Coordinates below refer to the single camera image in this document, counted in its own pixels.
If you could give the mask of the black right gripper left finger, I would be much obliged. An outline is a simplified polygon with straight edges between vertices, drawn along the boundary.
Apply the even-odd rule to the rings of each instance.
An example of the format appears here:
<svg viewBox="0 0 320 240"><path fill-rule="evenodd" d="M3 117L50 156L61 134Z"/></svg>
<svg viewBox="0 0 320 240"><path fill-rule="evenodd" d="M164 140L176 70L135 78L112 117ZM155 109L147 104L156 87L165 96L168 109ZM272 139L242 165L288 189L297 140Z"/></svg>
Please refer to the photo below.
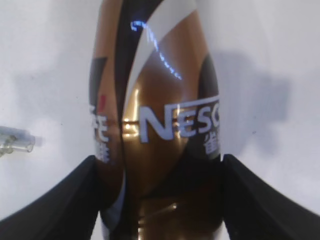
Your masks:
<svg viewBox="0 0 320 240"><path fill-rule="evenodd" d="M2 240L89 240L109 205L103 162L88 156L47 193L0 221Z"/></svg>

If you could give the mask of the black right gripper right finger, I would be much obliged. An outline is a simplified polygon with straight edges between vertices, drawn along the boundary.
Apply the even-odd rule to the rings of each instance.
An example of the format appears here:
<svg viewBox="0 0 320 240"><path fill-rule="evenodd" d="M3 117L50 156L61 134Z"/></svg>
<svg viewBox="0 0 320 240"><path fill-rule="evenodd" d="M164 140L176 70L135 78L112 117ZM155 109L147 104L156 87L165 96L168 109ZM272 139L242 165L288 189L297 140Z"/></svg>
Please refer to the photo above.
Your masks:
<svg viewBox="0 0 320 240"><path fill-rule="evenodd" d="M318 240L320 217L290 200L231 154L222 160L223 218L231 240Z"/></svg>

